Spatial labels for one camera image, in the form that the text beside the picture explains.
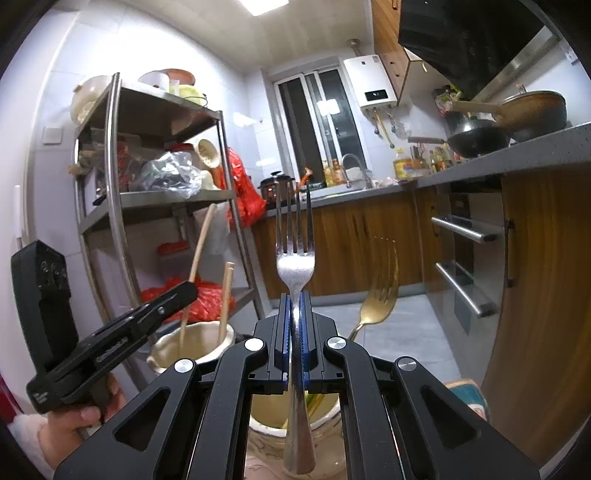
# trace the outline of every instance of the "gray tile floor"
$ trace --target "gray tile floor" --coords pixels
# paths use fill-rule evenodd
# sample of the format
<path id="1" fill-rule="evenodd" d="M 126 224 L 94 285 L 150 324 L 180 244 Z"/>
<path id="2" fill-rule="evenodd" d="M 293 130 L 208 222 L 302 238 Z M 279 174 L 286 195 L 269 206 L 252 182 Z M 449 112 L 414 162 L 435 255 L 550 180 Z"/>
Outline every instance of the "gray tile floor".
<path id="1" fill-rule="evenodd" d="M 359 320 L 361 304 L 315 307 L 314 311 L 331 317 L 340 335 L 347 337 Z M 356 341 L 370 355 L 389 361 L 409 355 L 417 359 L 440 382 L 461 378 L 447 339 L 426 295 L 398 299 L 390 316 L 378 325 L 369 325 Z"/>

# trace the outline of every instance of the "gray countertop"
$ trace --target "gray countertop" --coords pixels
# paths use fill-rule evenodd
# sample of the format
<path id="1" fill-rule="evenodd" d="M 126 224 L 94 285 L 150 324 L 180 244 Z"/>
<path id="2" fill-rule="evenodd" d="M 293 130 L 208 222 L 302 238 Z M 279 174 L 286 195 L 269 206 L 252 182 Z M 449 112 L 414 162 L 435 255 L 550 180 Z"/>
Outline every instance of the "gray countertop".
<path id="1" fill-rule="evenodd" d="M 318 208 L 488 175 L 581 163 L 591 163 L 591 122 L 534 138 L 528 142 L 513 144 L 503 150 L 475 158 L 417 181 L 380 189 L 335 193 L 313 199 L 311 204 L 312 208 Z M 305 209 L 306 203 L 303 202 L 301 207 Z M 287 208 L 283 207 L 281 211 L 285 213 Z M 275 216 L 275 210 L 269 210 L 266 216 Z"/>

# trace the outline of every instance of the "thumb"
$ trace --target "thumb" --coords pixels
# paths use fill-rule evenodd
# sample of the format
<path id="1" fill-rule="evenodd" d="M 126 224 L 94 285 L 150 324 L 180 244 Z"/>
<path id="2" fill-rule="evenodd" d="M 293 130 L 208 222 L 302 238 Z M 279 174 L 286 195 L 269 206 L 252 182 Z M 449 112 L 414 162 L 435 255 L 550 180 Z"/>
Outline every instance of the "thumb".
<path id="1" fill-rule="evenodd" d="M 83 407 L 73 410 L 51 412 L 47 416 L 47 422 L 52 429 L 72 432 L 82 427 L 88 427 L 100 420 L 98 407 Z"/>

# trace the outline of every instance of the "water heater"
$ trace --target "water heater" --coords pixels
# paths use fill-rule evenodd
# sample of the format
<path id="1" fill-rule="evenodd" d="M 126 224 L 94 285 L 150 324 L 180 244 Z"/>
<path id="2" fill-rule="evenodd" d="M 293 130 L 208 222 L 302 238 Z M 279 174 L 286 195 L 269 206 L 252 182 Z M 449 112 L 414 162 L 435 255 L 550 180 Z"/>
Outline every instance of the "water heater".
<path id="1" fill-rule="evenodd" d="M 361 108 L 396 106 L 398 99 L 392 82 L 377 55 L 354 57 L 345 60 L 344 64 Z"/>

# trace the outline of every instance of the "stainless steel shelving rack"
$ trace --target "stainless steel shelving rack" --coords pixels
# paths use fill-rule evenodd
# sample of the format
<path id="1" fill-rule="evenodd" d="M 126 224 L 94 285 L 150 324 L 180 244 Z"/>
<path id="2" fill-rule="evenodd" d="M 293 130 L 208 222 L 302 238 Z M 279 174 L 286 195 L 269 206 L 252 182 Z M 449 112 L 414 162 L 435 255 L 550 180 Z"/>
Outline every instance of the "stainless steel shelving rack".
<path id="1" fill-rule="evenodd" d="M 230 202 L 235 233 L 242 263 L 248 282 L 247 288 L 235 288 L 232 294 L 236 299 L 236 313 L 250 301 L 258 318 L 264 317 L 261 299 L 256 287 L 252 264 L 246 247 L 246 239 L 238 213 L 238 203 L 233 191 L 233 179 L 227 153 L 226 131 L 222 111 L 213 111 L 178 96 L 163 92 L 149 85 L 127 82 L 119 73 L 113 75 L 109 88 L 95 103 L 85 122 L 79 129 L 74 161 L 78 161 L 80 137 L 89 133 L 91 127 L 105 130 L 105 201 L 86 214 L 84 201 L 84 179 L 77 178 L 76 215 L 78 234 L 82 247 L 82 258 L 90 288 L 106 323 L 114 315 L 110 312 L 100 291 L 95 270 L 90 260 L 87 235 L 93 231 L 110 228 L 116 257 L 121 269 L 125 290 L 132 306 L 140 305 L 141 292 L 129 252 L 125 225 L 145 222 L 158 218 L 169 218 L 181 209 L 186 214 L 204 208 L 211 203 Z M 186 141 L 203 131 L 216 127 L 227 190 L 202 190 L 189 199 L 173 192 L 123 192 L 119 191 L 117 165 L 117 134 L 139 135 L 142 143 L 149 147 L 166 148 L 169 145 Z M 143 388 L 145 381 L 131 363 L 126 364 L 130 376 Z"/>

